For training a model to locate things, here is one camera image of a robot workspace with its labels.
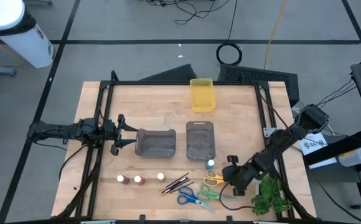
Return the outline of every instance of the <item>gray plastic tray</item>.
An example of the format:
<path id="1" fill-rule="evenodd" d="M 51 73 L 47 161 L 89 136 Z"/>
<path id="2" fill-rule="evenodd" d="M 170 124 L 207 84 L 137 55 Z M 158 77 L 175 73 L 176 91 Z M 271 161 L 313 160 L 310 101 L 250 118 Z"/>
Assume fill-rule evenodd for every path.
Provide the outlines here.
<path id="1" fill-rule="evenodd" d="M 186 156 L 191 161 L 215 158 L 215 137 L 210 121 L 189 121 L 186 124 Z"/>
<path id="2" fill-rule="evenodd" d="M 175 155 L 176 132 L 146 131 L 139 129 L 136 135 L 135 154 L 144 158 L 170 159 Z"/>

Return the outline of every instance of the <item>trash can lid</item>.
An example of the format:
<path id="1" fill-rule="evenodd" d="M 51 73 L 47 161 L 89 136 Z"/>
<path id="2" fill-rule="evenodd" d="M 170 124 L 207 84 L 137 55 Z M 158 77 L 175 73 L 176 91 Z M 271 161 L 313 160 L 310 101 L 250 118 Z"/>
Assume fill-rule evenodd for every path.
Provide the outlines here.
<path id="1" fill-rule="evenodd" d="M 20 23 L 25 8 L 22 0 L 0 0 L 0 30 L 10 29 Z"/>

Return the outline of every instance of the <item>scissors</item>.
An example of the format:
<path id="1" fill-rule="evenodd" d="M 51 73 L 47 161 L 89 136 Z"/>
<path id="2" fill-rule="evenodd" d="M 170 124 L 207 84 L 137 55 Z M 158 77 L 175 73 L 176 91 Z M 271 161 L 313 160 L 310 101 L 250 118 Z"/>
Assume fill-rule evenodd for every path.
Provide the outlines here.
<path id="1" fill-rule="evenodd" d="M 223 180 L 223 177 L 220 175 L 217 175 L 214 171 L 212 170 L 207 170 L 207 172 L 205 173 L 206 178 L 203 179 L 203 183 L 205 183 L 208 186 L 216 186 L 220 183 L 225 183 L 225 181 Z"/>
<path id="2" fill-rule="evenodd" d="M 211 188 L 208 185 L 203 184 L 200 187 L 200 191 L 197 192 L 197 197 L 202 202 L 210 202 L 212 200 L 218 200 L 219 199 L 219 194 L 214 192 L 213 190 L 211 190 Z M 222 198 L 235 199 L 232 196 L 227 196 L 227 195 L 224 195 L 224 194 L 222 194 Z"/>
<path id="3" fill-rule="evenodd" d="M 181 187 L 179 189 L 180 195 L 178 196 L 179 205 L 184 205 L 186 203 L 195 203 L 200 205 L 204 209 L 208 210 L 210 213 L 215 213 L 215 210 L 209 207 L 206 203 L 200 201 L 195 195 L 192 189 L 188 187 Z"/>

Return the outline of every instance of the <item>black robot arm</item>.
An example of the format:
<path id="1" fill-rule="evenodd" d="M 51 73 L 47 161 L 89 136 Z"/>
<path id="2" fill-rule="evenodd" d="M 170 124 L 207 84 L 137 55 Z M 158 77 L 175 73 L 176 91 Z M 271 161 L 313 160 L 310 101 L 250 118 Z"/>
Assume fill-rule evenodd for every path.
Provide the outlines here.
<path id="1" fill-rule="evenodd" d="M 68 139 L 76 139 L 82 144 L 96 145 L 100 141 L 113 140 L 111 153 L 118 155 L 118 149 L 136 142 L 135 139 L 122 139 L 121 131 L 138 131 L 125 123 L 125 117 L 118 115 L 117 126 L 112 120 L 103 122 L 101 126 L 95 126 L 93 118 L 80 119 L 77 123 L 71 125 L 46 124 L 42 121 L 32 123 L 27 134 L 32 142 L 44 140 L 47 138 L 63 139 L 66 144 Z"/>
<path id="2" fill-rule="evenodd" d="M 223 179 L 234 186 L 234 196 L 245 195 L 245 190 L 250 182 L 256 178 L 261 179 L 273 162 L 298 140 L 306 135 L 319 133 L 328 124 L 328 115 L 315 105 L 308 105 L 301 110 L 294 120 L 294 124 L 285 130 L 276 130 L 267 139 L 267 148 L 257 152 L 242 166 L 238 166 L 237 156 L 228 156 L 232 165 L 223 168 Z"/>

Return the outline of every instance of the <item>white bottle cap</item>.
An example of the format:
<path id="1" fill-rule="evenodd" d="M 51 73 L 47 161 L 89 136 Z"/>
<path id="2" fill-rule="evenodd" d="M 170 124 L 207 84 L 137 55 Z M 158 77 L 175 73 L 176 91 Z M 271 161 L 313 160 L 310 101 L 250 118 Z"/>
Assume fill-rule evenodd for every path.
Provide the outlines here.
<path id="1" fill-rule="evenodd" d="M 123 176 L 123 175 L 118 175 L 118 176 L 117 176 L 117 181 L 118 181 L 118 182 L 124 181 L 124 176 Z"/>
<path id="2" fill-rule="evenodd" d="M 208 161 L 208 166 L 213 166 L 215 164 L 215 162 L 213 161 L 213 159 L 210 159 Z"/>
<path id="3" fill-rule="evenodd" d="M 134 178 L 135 182 L 136 183 L 139 183 L 140 181 L 142 181 L 142 177 L 137 175 L 135 178 Z"/>
<path id="4" fill-rule="evenodd" d="M 158 174 L 157 174 L 157 178 L 158 178 L 159 180 L 164 179 L 164 174 L 163 174 L 163 173 L 158 173 Z"/>

